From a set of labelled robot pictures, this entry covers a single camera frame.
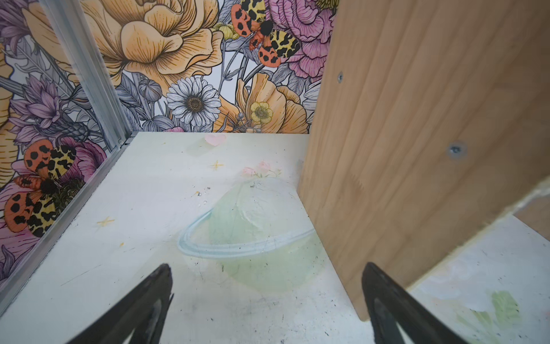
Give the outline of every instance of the moth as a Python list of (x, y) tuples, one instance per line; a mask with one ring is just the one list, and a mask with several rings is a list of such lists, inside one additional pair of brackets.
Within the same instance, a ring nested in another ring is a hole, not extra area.
[(70, 169), (75, 157), (74, 148), (65, 145), (54, 148), (47, 139), (27, 148), (24, 163), (29, 174), (17, 176), (13, 181), (33, 191), (15, 193), (6, 202), (4, 220), (10, 231), (17, 233), (28, 226), (37, 237), (46, 233), (57, 218), (52, 198), (60, 188), (57, 180)]
[(266, 20), (263, 0), (241, 0), (231, 7), (231, 22), (239, 36), (248, 37), (250, 51), (260, 47), (258, 58), (267, 67), (279, 67), (281, 58), (289, 58), (300, 49), (300, 42), (292, 34), (273, 29), (273, 21)]

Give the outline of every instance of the scratch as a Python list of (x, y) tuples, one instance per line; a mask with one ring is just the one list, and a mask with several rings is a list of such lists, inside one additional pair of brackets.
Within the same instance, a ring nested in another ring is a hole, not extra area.
[(91, 270), (95, 269), (96, 267), (100, 267), (101, 265), (102, 265), (102, 264), (99, 264), (99, 265), (97, 265), (97, 266), (91, 268), (90, 270), (84, 271), (82, 274), (80, 274), (80, 275), (78, 275), (78, 276), (75, 276), (75, 277), (73, 277), (72, 279), (70, 279), (70, 280), (68, 280), (67, 282), (65, 282), (64, 284), (60, 285), (60, 287), (63, 287), (64, 285), (66, 285), (66, 284), (69, 283), (70, 281), (72, 281), (72, 280), (74, 280), (74, 279), (76, 279), (76, 278), (82, 276), (83, 274), (85, 274), (85, 273), (87, 273), (87, 272), (90, 272)]

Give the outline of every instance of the screw head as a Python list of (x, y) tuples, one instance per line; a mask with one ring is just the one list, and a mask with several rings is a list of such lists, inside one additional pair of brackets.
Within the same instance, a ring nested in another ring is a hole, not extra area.
[(451, 159), (460, 159), (466, 155), (467, 147), (464, 142), (456, 141), (449, 145), (447, 149), (447, 155)]

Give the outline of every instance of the gray flower bud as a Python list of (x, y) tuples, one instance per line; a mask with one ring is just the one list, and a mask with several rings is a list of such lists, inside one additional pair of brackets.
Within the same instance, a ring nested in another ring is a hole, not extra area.
[(151, 103), (156, 102), (162, 97), (161, 86), (153, 80), (143, 79), (139, 82), (137, 89), (139, 93)]

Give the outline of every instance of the wooden board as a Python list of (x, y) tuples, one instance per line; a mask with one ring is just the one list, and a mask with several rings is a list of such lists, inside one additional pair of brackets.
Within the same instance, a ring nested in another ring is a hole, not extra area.
[(550, 196), (532, 200), (525, 208), (515, 213), (515, 216), (550, 240)]
[(409, 286), (550, 174), (549, 7), (340, 2), (299, 195), (361, 319), (368, 261)]

